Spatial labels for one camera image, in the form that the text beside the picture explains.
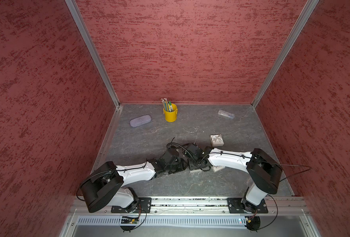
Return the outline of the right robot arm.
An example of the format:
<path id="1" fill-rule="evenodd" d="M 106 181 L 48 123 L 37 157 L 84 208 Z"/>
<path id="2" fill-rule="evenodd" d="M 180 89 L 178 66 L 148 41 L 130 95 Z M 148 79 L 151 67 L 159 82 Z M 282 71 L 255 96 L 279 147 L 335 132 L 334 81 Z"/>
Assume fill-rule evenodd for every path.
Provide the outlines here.
<path id="1" fill-rule="evenodd" d="M 255 148 L 252 152 L 232 152 L 206 147 L 202 150 L 195 144 L 189 144 L 183 149 L 183 154 L 189 159 L 190 164 L 201 170 L 223 166 L 249 174 L 253 184 L 247 189 L 238 205 L 245 213 L 256 213 L 267 195 L 278 192 L 283 169 L 262 149 Z"/>

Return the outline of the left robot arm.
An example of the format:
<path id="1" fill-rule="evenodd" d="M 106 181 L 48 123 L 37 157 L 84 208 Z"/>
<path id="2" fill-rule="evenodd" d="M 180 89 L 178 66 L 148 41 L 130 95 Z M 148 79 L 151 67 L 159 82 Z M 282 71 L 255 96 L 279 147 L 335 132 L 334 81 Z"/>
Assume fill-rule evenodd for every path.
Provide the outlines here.
<path id="1" fill-rule="evenodd" d="M 167 149 L 158 159 L 146 160 L 138 165 L 117 166 L 110 161 L 88 176 L 79 190 L 90 213 L 100 211 L 106 206 L 132 213 L 140 209 L 139 197 L 128 185 L 185 171 L 187 166 L 187 162 L 173 148 Z"/>

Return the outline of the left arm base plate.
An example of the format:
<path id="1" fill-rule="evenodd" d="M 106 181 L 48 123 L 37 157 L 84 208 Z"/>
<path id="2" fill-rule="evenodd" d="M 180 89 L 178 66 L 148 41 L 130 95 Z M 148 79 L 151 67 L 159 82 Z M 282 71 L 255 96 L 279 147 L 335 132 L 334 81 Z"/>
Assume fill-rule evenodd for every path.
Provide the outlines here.
<path id="1" fill-rule="evenodd" d="M 151 210 L 151 203 L 152 198 L 136 198 L 133 200 L 133 202 L 123 208 L 120 206 L 112 206 L 111 213 L 123 213 L 123 214 L 131 214 L 131 213 L 138 213 L 138 214 L 145 214 L 149 213 Z"/>

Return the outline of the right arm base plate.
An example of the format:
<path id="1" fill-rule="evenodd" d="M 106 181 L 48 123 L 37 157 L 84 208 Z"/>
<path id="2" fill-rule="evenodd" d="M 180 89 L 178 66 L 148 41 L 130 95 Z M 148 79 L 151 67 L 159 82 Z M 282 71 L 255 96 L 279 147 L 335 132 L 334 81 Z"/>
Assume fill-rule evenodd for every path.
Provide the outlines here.
<path id="1" fill-rule="evenodd" d="M 268 214 L 265 200 L 262 199 L 259 205 L 254 205 L 244 198 L 229 197 L 227 206 L 231 214 Z"/>

